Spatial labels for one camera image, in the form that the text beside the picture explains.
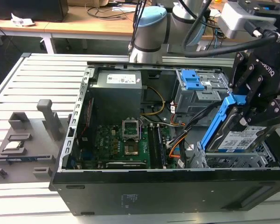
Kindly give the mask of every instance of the black computer case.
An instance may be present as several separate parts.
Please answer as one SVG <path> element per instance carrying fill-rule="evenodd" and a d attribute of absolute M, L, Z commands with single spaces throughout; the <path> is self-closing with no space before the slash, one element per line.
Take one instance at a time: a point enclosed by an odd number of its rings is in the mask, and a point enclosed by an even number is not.
<path fill-rule="evenodd" d="M 68 10 L 67 0 L 0 0 L 0 20 L 10 20 L 13 13 L 23 19 L 61 22 Z"/>

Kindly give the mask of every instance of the blue drive bay latch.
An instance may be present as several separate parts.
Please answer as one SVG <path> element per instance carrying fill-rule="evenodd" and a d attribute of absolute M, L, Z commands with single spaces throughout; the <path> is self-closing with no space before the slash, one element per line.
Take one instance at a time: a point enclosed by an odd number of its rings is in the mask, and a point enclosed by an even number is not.
<path fill-rule="evenodd" d="M 186 90 L 204 90 L 204 86 L 200 83 L 200 77 L 195 70 L 182 70 L 182 80 L 185 83 Z"/>

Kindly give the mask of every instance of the power supply label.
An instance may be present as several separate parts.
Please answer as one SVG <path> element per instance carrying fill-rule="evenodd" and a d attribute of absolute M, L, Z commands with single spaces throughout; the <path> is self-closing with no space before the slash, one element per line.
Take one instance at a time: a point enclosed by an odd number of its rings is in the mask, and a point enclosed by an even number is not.
<path fill-rule="evenodd" d="M 136 84 L 135 74 L 109 74 L 107 83 L 110 84 Z"/>
<path fill-rule="evenodd" d="M 249 126 L 242 132 L 229 132 L 219 146 L 219 149 L 226 149 L 227 153 L 235 150 L 247 149 L 266 127 Z"/>

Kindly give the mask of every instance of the yellow wire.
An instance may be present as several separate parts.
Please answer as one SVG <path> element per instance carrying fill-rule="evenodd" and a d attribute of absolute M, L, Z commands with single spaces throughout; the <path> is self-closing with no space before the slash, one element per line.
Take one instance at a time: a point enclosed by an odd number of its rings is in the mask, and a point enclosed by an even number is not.
<path fill-rule="evenodd" d="M 159 95 L 159 97 L 160 97 L 161 100 L 162 100 L 163 105 L 162 105 L 161 109 L 160 109 L 159 111 L 157 111 L 157 112 L 152 112 L 152 113 L 141 113 L 140 115 L 156 115 L 156 114 L 161 113 L 161 112 L 164 110 L 164 108 L 165 108 L 165 101 L 164 101 L 164 98 L 163 98 L 162 95 L 161 95 L 157 90 L 155 90 L 153 87 L 148 86 L 147 88 L 152 89 L 153 91 L 155 91 L 156 94 Z"/>

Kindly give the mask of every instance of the hard drive label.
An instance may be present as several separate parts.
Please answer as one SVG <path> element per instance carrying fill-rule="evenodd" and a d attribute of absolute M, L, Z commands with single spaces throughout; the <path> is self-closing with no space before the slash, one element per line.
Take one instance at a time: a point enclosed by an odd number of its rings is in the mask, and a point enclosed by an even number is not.
<path fill-rule="evenodd" d="M 258 132 L 264 130 L 266 127 L 249 126 L 242 132 L 229 132 L 222 141 L 219 149 L 247 149 L 252 142 L 258 137 Z"/>

